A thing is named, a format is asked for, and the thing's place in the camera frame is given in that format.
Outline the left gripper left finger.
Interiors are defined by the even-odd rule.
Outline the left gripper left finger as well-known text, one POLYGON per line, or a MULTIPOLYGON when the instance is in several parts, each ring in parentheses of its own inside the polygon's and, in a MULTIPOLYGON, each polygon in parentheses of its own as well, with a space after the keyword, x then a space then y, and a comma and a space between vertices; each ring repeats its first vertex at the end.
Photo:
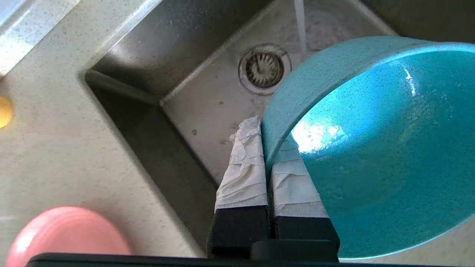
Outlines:
POLYGON ((259 116, 231 135, 229 164, 216 193, 208 258, 249 258, 254 243, 270 238, 268 185, 259 116))

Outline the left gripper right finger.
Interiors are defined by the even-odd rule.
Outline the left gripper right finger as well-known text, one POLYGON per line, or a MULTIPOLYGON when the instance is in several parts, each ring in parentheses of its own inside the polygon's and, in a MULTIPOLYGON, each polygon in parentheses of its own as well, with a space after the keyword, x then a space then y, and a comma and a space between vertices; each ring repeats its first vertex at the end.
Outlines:
POLYGON ((340 247, 340 238, 292 135, 282 143, 270 179, 276 238, 327 240, 340 247))

